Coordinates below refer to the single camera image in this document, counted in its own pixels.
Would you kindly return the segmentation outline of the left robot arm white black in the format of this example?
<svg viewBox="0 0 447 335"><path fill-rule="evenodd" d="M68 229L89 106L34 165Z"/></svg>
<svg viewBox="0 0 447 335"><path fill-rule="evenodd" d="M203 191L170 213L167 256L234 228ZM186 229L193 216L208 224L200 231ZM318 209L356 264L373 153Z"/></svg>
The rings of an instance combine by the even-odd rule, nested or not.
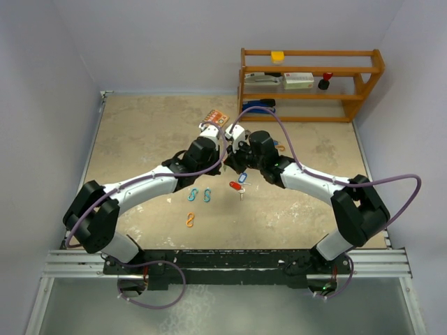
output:
<svg viewBox="0 0 447 335"><path fill-rule="evenodd" d="M188 149L145 174L114 184L87 182L63 217L68 230L65 247L82 247L88 253L101 252L120 263L136 263L142 249L117 231L118 218L148 200L190 187L202 174L219 174L219 150L218 139L201 135Z"/></svg>

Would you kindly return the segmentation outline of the teal carabiner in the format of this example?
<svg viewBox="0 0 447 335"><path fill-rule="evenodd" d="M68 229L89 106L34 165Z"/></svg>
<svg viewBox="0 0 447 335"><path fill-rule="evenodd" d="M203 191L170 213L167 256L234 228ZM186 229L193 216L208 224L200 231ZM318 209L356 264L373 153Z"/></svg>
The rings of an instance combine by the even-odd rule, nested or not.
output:
<svg viewBox="0 0 447 335"><path fill-rule="evenodd" d="M204 194L203 194L203 201L208 203L211 200L211 189L210 188L206 188L204 190Z"/></svg>
<svg viewBox="0 0 447 335"><path fill-rule="evenodd" d="M187 196L187 200L190 201L190 202L194 201L196 199L197 194L198 194L198 189L197 188L192 188L191 192Z"/></svg>

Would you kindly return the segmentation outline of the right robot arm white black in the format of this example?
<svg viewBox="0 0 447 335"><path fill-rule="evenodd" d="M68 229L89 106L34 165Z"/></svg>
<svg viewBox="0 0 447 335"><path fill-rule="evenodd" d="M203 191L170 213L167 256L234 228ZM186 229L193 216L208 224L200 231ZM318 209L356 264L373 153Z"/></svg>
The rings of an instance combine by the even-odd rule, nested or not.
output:
<svg viewBox="0 0 447 335"><path fill-rule="evenodd" d="M224 164L238 174L258 170L267 183L300 191L332 207L337 228L320 240L312 250L326 261L365 243L380 232L390 213L369 179L337 178L299 166L291 157L281 155L267 131L249 135L240 126L226 130L230 142Z"/></svg>

